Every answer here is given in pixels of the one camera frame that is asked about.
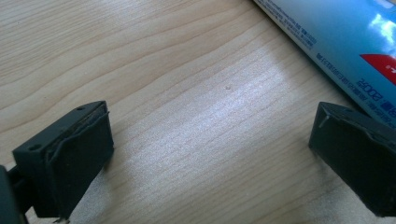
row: black object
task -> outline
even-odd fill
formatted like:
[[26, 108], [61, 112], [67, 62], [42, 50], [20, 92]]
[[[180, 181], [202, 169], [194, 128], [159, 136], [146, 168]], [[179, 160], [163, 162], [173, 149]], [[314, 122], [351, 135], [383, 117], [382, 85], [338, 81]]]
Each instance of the black object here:
[[379, 217], [396, 216], [396, 131], [340, 105], [319, 103], [309, 141]]
[[0, 223], [23, 223], [31, 206], [38, 217], [69, 218], [113, 151], [105, 101], [70, 111], [13, 151], [7, 176], [0, 167]]

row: wooden table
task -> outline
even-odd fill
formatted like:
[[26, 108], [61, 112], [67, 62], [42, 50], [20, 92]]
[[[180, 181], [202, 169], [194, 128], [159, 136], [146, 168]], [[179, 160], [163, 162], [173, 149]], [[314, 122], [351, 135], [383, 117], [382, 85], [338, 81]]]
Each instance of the wooden table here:
[[318, 102], [350, 102], [250, 0], [2, 1], [0, 47], [8, 169], [107, 100], [115, 154], [71, 223], [395, 223], [308, 148]]

